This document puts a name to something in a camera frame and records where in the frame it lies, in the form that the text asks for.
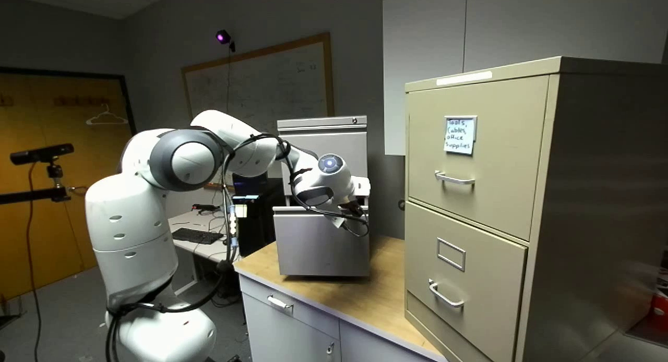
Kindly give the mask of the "grey counter door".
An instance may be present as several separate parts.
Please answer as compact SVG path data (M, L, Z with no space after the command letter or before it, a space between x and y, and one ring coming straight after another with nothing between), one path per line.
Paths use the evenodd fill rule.
M252 362L341 362L339 341L243 295Z

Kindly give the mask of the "black keyboard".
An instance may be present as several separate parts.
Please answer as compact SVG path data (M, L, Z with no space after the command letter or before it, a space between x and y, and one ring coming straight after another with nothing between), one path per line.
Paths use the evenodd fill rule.
M224 234L220 232L196 231L188 227L180 227L172 232L174 240L181 240L197 245L212 245L216 241L222 240Z

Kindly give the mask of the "beige metal filing cabinet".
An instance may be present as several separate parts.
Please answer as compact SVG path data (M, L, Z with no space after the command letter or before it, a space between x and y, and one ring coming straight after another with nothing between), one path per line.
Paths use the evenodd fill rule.
M408 196L411 92L549 76L528 239ZM413 203L527 249L513 362L585 362L650 309L668 240L668 65L550 57L405 85L405 207ZM493 362L465 339L405 317L447 360Z

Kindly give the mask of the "red object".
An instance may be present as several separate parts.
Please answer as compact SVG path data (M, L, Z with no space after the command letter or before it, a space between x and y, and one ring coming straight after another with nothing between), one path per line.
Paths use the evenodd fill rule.
M668 296L662 291L653 294L648 319L656 327L668 328Z

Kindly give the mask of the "grey cabinet large drawer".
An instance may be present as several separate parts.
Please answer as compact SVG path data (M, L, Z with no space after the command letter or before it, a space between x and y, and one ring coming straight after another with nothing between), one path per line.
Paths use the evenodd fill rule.
M275 206L273 212L282 275L369 276L369 235L362 224L351 223L353 232L348 232L300 206Z

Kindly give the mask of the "orange door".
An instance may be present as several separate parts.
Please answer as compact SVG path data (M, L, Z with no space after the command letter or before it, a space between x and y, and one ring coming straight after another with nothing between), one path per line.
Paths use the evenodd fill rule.
M0 303L97 267L85 194L135 131L122 75L0 67Z

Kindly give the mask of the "white desk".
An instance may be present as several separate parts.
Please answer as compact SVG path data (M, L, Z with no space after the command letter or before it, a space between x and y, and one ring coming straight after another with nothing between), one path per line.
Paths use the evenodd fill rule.
M223 232L224 212L203 212L191 210L169 219L170 230L175 232L181 227L190 228L199 232ZM192 288L202 279L203 274L199 262L207 259L219 262L227 257L226 240L218 240L211 245L175 240L178 267L172 279L172 288L177 295L181 295Z

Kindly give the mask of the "grey counter drawer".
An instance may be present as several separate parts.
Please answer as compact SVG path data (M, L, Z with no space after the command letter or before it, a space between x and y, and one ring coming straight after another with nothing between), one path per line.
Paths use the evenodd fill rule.
M287 295L280 290L267 286L254 279L248 278L247 276L242 275L240 277L240 284L243 293L252 296L265 305L268 305L270 309L276 310L278 313L282 313L288 317L296 319L303 324L307 324L308 326L313 327L313 329L325 333L334 339L340 339L340 324L339 320L335 316L323 310L317 309L317 307L312 306L305 301L298 300L293 296ZM277 309L276 307L270 305L267 301L267 296L269 295L274 295L287 303L293 303L293 311L282 311L281 309Z

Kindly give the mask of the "small grey filing cabinet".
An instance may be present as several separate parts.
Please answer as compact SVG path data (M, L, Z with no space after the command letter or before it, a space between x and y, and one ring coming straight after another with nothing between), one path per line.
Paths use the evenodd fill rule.
M341 156L353 176L367 177L367 117L365 115L284 119L279 136L318 156ZM275 238L279 271L293 276L362 277L370 273L370 237L358 222L353 229L335 227L324 215L298 205L290 193L289 172L281 165L285 205L275 206Z

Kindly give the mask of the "beige drawer with paper label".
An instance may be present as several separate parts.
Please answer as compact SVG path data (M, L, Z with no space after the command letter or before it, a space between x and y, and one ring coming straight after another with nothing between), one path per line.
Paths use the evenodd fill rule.
M548 75L411 92L410 198L527 240L536 192ZM478 117L472 156L444 152L444 116ZM474 178L474 186L434 177Z

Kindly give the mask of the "white coat hanger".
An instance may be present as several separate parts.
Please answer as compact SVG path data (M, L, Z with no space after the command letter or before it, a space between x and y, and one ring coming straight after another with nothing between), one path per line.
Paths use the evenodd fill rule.
M129 125L129 121L110 111L107 103L102 103L102 112L86 120L87 125Z

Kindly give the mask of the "wood framed whiteboard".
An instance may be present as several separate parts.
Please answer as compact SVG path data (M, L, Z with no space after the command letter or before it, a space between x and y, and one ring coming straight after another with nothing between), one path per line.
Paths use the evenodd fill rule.
M277 133L279 120L336 114L329 32L186 66L181 74L191 116L217 110Z

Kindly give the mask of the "beige drawer with empty label frame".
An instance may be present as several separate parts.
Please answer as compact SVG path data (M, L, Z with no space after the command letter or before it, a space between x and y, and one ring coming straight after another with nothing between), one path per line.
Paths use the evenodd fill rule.
M493 362L513 362L527 249L413 203L405 207L405 227L405 288L427 308L423 324L464 338L460 347L447 341L460 358L476 348ZM465 305L442 303L428 279Z

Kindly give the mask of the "handwritten white paper label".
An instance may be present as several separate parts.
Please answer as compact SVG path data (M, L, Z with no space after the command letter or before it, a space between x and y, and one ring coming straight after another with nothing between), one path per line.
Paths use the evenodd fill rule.
M472 156L477 122L475 115L444 116L444 152Z

